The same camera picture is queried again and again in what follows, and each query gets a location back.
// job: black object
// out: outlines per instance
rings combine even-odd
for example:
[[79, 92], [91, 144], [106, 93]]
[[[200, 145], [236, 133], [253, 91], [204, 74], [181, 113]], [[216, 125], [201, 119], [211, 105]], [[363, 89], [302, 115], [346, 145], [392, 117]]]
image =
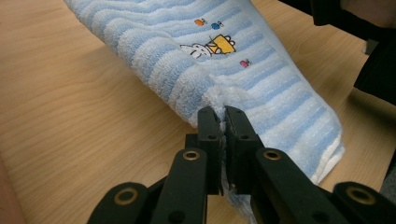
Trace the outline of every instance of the black object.
[[[373, 189], [346, 182], [330, 193], [315, 186], [286, 153], [262, 144], [242, 110], [226, 106], [225, 113], [229, 186], [251, 195], [258, 223], [396, 223], [396, 206]], [[212, 108], [201, 109], [198, 120], [198, 134], [187, 134], [168, 177], [148, 189], [116, 186], [88, 223], [206, 223], [207, 195], [222, 193], [225, 141]]]
[[396, 105], [396, 30], [381, 28], [340, 7], [339, 0], [280, 0], [311, 15], [316, 26], [330, 24], [379, 44], [361, 69], [354, 87]]

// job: table surface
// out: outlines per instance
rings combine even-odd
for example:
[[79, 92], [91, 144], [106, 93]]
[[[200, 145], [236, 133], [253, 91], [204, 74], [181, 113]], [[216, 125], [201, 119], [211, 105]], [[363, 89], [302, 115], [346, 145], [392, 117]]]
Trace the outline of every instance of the table surface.
[[[275, 0], [253, 3], [344, 127], [346, 154], [320, 185], [351, 180], [379, 190], [395, 149], [396, 109], [353, 89], [364, 42]], [[2, 1], [0, 190], [18, 203], [0, 203], [0, 222], [85, 223], [112, 187], [167, 175], [185, 134], [195, 132], [62, 1]], [[208, 223], [244, 219], [209, 197]]]

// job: terry cloth fabric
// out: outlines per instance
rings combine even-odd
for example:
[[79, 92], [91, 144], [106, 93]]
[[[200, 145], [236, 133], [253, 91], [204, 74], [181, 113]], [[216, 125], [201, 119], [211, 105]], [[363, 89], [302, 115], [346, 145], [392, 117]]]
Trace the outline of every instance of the terry cloth fabric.
[[[64, 1], [192, 126], [202, 107], [240, 108], [315, 184], [341, 159], [338, 118], [248, 0]], [[227, 195], [254, 223], [249, 197]]]

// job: towel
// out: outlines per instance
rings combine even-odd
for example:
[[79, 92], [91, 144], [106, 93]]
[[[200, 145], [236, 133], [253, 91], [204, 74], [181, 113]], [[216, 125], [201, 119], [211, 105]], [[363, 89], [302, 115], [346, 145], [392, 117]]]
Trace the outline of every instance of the towel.
[[[267, 147], [317, 184], [341, 159], [342, 128], [248, 0], [64, 0], [176, 113], [242, 109]], [[254, 223], [249, 197], [226, 195]]]

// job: blue striped towel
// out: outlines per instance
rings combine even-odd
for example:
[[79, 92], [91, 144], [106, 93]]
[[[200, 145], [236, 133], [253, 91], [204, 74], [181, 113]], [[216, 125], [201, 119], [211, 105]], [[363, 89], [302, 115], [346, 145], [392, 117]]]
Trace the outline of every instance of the blue striped towel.
[[[240, 108], [315, 184], [341, 159], [338, 118], [248, 0], [64, 1], [192, 126], [202, 107]], [[253, 223], [248, 197], [229, 196]]]

